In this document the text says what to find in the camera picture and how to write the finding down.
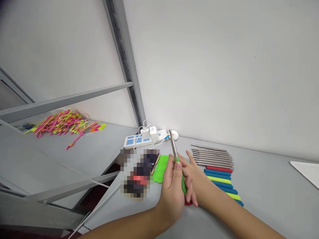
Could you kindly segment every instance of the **blue foam sleeve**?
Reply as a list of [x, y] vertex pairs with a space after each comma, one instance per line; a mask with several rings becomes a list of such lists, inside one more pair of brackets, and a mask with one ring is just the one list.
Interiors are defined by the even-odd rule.
[[213, 184], [215, 184], [216, 186], [222, 186], [225, 188], [230, 188], [233, 189], [234, 187], [231, 184], [226, 184], [226, 183], [220, 183], [220, 182], [216, 182], [216, 181], [212, 181]]
[[222, 171], [210, 170], [210, 169], [204, 169], [204, 172], [221, 174], [221, 175], [225, 175], [225, 176], [229, 176], [229, 177], [232, 175], [231, 173], [228, 173], [228, 172], [222, 172]]
[[221, 175], [221, 174], [212, 174], [212, 173], [207, 173], [207, 172], [204, 172], [204, 174], [206, 174], [207, 176], [215, 177], [215, 178], [223, 178], [223, 179], [231, 180], [231, 177]]
[[232, 193], [232, 194], [236, 194], [238, 195], [238, 192], [237, 190], [235, 189], [230, 189], [230, 188], [225, 188], [225, 187], [222, 187], [222, 186], [218, 186], [221, 190], [223, 190], [224, 192], [226, 193]]
[[243, 204], [242, 201], [239, 201], [239, 200], [235, 200], [235, 201], [238, 202], [238, 204], [239, 204], [240, 206], [244, 206], [244, 204]]

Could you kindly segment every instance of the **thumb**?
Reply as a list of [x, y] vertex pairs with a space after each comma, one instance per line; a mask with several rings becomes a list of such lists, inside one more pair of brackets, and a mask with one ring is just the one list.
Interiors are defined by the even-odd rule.
[[173, 179], [172, 179], [172, 186], [175, 188], [182, 189], [182, 177], [183, 177], [183, 170], [182, 164], [177, 161], [175, 162], [174, 170], [173, 170]]

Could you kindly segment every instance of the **hand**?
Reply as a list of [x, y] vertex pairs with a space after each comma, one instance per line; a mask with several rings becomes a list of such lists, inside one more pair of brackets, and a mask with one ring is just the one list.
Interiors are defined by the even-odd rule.
[[[174, 160], [173, 155], [169, 155], [169, 160], [163, 176], [160, 199], [156, 205], [157, 212], [172, 226], [182, 215], [184, 210], [185, 196], [182, 190], [183, 170], [182, 164]], [[196, 195], [193, 192], [192, 176], [184, 175], [187, 187], [186, 201], [192, 200], [195, 207], [198, 207]]]
[[191, 153], [188, 150], [186, 150], [186, 153], [189, 157], [190, 163], [188, 163], [183, 156], [178, 154], [179, 160], [183, 166], [183, 173], [184, 175], [188, 175], [192, 178], [192, 187], [196, 194], [198, 204], [205, 207], [205, 202], [207, 202], [207, 199], [205, 198], [207, 190], [216, 189], [217, 186], [213, 184], [206, 174], [204, 174], [202, 169], [197, 166]]

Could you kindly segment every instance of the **power socket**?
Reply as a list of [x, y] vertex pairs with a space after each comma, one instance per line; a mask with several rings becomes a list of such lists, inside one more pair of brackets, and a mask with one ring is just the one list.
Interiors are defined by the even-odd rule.
[[[158, 138], [157, 138], [155, 144], [162, 142], [163, 139], [168, 135], [168, 133], [165, 129], [157, 131], [157, 134], [158, 134]], [[137, 135], [127, 136], [125, 138], [124, 148], [125, 149], [133, 148], [135, 141], [137, 141], [136, 145], [135, 145], [136, 148], [141, 147], [141, 146], [145, 146], [145, 145], [152, 145], [154, 143], [154, 141], [152, 141], [151, 138], [142, 139], [142, 135], [139, 137], [139, 134], [137, 134]]]

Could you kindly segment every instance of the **gray shelf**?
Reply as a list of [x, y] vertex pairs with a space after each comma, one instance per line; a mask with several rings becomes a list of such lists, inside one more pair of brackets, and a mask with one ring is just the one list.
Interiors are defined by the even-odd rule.
[[[91, 178], [100, 176], [123, 149], [125, 137], [136, 132], [136, 128], [107, 123], [104, 130], [85, 133], [66, 151], [65, 148], [78, 135], [47, 134], [37, 139], [32, 133], [21, 135], [0, 126], [0, 147], [1, 152], [4, 152], [0, 162], [1, 183], [5, 185], [10, 182], [10, 188], [21, 188], [28, 194], [34, 194], [86, 179], [52, 160], [62, 162]], [[85, 193], [86, 190], [54, 204], [72, 209]]]

